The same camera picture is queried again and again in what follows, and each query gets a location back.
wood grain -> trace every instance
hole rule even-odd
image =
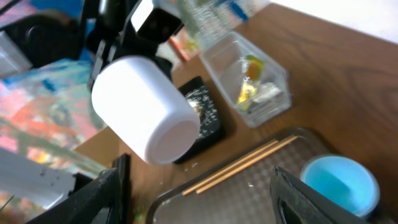
[[[165,192],[289,126],[317,130],[339,153],[366,166],[381,200],[398,214],[398,46],[271,4],[236,29],[290,72],[294,107],[249,129],[228,107],[200,59],[173,74],[176,86],[202,76],[227,137],[180,165],[154,167],[134,157],[133,196],[145,211]],[[131,153],[121,144],[120,153]]]

pair of chopsticks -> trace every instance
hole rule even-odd
[[[242,158],[238,159],[236,162],[221,169],[220,171],[213,174],[204,181],[201,181],[195,184],[194,186],[188,188],[187,190],[184,190],[182,192],[182,195],[186,196],[193,191],[196,191],[197,194],[203,193],[204,191],[214,187],[215,185],[221,183],[222,181],[228,179],[229,177],[232,177],[238,172],[244,170],[245,168],[255,164],[256,162],[276,152],[278,149],[284,147],[290,142],[296,140],[297,138],[298,138],[297,136],[289,136],[282,141],[274,139],[266,143],[265,146],[261,146],[259,149],[256,149],[255,151],[246,154]]]

white cylinder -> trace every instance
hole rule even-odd
[[[109,64],[91,98],[97,114],[147,163],[177,160],[199,135],[196,112],[147,58],[129,56]]]

black container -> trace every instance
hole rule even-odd
[[[224,129],[221,123],[220,114],[216,110],[216,105],[211,99],[210,92],[207,90],[205,84],[203,83],[200,77],[195,77],[190,80],[188,83],[184,84],[179,88],[182,95],[187,98],[187,95],[192,93],[195,90],[202,90],[200,93],[200,106],[202,107],[202,113],[204,114],[201,119],[201,133],[203,134],[203,130],[206,131],[206,136],[200,139],[197,139],[193,146],[185,153],[181,158],[177,159],[174,163],[180,164],[193,156],[205,151],[210,146],[214,145],[216,142],[221,140],[224,136]]]

wooden table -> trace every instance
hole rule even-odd
[[[282,128],[317,130],[339,153],[379,181],[382,204],[398,214],[398,46],[271,4],[236,29],[290,72],[294,106],[249,129],[228,107],[200,59],[173,74],[176,86],[201,76],[220,110],[227,137],[179,166],[132,157],[135,211],[162,192],[219,164]],[[120,153],[132,153],[120,144]]]

